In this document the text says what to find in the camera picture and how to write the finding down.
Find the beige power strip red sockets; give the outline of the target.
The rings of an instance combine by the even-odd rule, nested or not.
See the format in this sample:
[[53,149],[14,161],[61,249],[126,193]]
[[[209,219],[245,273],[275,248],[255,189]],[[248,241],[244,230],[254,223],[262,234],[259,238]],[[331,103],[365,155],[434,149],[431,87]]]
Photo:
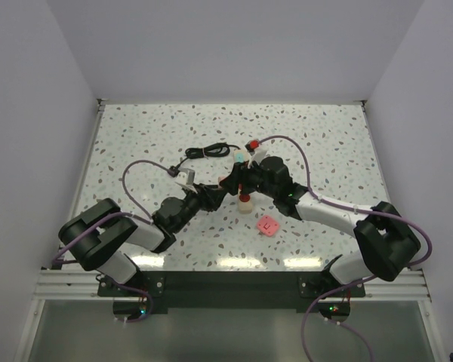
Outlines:
[[251,213],[253,210],[253,203],[251,201],[250,195],[241,195],[241,184],[239,184],[238,189],[238,210],[240,213]]

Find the teal USB charger plug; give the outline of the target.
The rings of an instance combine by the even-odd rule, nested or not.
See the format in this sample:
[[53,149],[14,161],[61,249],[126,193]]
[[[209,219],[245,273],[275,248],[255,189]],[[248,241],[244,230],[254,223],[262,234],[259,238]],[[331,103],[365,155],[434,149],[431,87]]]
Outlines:
[[233,152],[233,160],[235,163],[245,163],[249,159],[249,154],[245,150],[235,150]]

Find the salmon pink charger plug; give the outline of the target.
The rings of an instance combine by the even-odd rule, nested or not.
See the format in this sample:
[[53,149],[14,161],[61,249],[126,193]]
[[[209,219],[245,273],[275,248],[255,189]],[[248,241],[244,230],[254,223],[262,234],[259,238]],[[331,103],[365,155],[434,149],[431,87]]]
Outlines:
[[218,178],[218,185],[219,185],[222,189],[227,189],[227,188],[228,188],[227,177],[226,177],[226,176],[220,176],[220,177]]

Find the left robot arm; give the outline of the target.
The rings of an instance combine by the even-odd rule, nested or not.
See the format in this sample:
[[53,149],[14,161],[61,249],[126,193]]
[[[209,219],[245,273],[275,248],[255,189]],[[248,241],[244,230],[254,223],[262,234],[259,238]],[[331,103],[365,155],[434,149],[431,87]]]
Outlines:
[[120,247],[133,244],[160,254],[176,242],[176,234],[198,212],[218,210],[226,194],[220,186],[195,184],[183,198],[166,198],[150,221],[121,211],[110,198],[103,199],[62,226],[58,232],[62,252],[69,251],[85,271],[111,277],[118,291],[133,296],[140,290],[141,277]]

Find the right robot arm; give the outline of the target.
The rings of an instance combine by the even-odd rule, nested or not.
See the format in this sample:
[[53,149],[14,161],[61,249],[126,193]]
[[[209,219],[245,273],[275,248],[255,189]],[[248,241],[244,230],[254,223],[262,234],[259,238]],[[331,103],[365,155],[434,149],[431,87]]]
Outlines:
[[260,163],[235,163],[229,176],[219,182],[230,194],[258,192],[272,198],[284,216],[317,222],[354,238],[358,250],[338,256],[321,278],[323,291],[339,296],[348,284],[375,276],[394,281],[407,267],[421,243],[396,208],[387,202],[361,208],[315,196],[308,186],[296,183],[279,157]]

